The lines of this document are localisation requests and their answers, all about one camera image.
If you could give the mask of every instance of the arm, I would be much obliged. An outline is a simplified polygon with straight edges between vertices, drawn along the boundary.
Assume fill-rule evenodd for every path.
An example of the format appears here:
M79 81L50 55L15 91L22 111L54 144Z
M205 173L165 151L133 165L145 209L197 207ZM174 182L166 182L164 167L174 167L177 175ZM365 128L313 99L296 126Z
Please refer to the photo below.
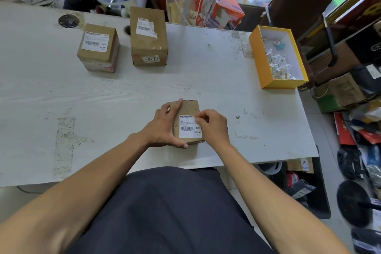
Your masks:
M224 116L205 110L196 115L196 122L229 171L260 230L280 254L349 254L328 227L231 145Z
M62 253L85 230L149 146L187 148L172 134L182 103L157 110L145 128L56 184L0 225L0 253Z

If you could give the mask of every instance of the barcode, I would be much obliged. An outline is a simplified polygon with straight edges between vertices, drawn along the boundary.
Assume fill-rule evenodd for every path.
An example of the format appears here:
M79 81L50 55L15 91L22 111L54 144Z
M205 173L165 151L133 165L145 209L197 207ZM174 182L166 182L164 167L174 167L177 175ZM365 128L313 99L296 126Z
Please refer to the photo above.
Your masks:
M140 25L138 25L138 29L145 30L145 31L151 31L151 29L149 27L140 26Z
M99 45L99 42L85 40L85 44Z
M193 127L180 127L180 131L193 131Z

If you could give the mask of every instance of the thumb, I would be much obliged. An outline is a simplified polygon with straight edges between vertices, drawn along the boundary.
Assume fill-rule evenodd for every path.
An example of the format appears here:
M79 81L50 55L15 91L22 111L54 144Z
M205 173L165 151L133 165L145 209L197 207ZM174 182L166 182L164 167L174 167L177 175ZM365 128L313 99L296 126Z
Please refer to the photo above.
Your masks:
M171 144L177 148L186 149L188 148L188 144L184 141L178 140L175 137L171 139Z
M194 118L194 121L195 121L196 123L198 123L198 124L201 126L201 128L205 127L205 126L208 124L207 121L204 120L204 119L201 118L201 117L195 117L195 118Z

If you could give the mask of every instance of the yellow box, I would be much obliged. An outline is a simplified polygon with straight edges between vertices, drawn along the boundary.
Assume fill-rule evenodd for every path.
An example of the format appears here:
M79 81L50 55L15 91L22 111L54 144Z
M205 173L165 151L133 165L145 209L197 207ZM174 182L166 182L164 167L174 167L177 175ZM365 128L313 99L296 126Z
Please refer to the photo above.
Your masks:
M265 45L263 39L280 40L285 44L283 50L277 52L273 48L273 54L284 54L287 63L290 64L290 73L297 79L274 79L271 73L269 62L267 61ZM257 25L249 36L251 50L257 68L258 78L261 88L274 89L294 89L308 82L308 77L302 59L291 30L278 27Z

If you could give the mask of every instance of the forearm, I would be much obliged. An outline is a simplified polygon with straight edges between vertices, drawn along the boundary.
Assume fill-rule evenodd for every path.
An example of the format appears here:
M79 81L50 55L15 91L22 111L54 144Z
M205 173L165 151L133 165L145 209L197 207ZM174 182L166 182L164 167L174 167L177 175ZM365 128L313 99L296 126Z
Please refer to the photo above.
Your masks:
M233 146L217 149L260 230L280 254L349 252L335 234Z
M0 252L26 253L24 245L28 253L63 252L146 149L140 134L132 134L21 208L0 226Z

